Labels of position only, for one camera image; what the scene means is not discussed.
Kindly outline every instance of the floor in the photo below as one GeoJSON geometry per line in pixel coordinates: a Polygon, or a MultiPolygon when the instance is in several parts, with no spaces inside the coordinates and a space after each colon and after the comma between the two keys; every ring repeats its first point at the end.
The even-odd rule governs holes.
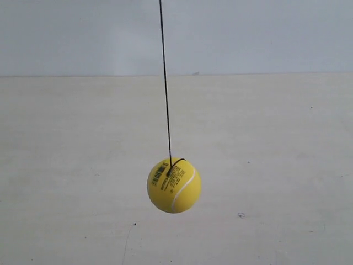
{"type": "Polygon", "coordinates": [[[353,264],[353,73],[168,77],[172,155],[202,178],[182,214],[146,190],[163,86],[0,78],[1,265],[353,264]]]}

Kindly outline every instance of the black string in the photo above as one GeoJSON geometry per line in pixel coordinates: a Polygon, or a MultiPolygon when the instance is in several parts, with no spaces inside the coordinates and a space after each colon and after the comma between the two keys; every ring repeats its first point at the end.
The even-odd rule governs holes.
{"type": "Polygon", "coordinates": [[[167,125],[168,125],[168,142],[169,142],[169,159],[170,169],[172,169],[172,148],[170,144],[170,125],[169,125],[169,108],[168,108],[168,88],[167,88],[167,71],[165,69],[165,52],[164,52],[164,32],[163,32],[163,12],[162,0],[159,0],[159,15],[161,18],[161,36],[162,36],[162,51],[163,51],[163,67],[164,67],[164,86],[165,86],[165,104],[167,106],[167,125]]]}

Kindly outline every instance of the yellow tennis ball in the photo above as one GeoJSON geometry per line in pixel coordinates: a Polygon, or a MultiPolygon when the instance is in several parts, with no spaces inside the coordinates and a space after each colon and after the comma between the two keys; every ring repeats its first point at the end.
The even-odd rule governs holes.
{"type": "Polygon", "coordinates": [[[196,168],[183,158],[172,158],[157,163],[147,179],[147,193],[151,202],[166,213],[182,213],[199,199],[201,178],[196,168]]]}

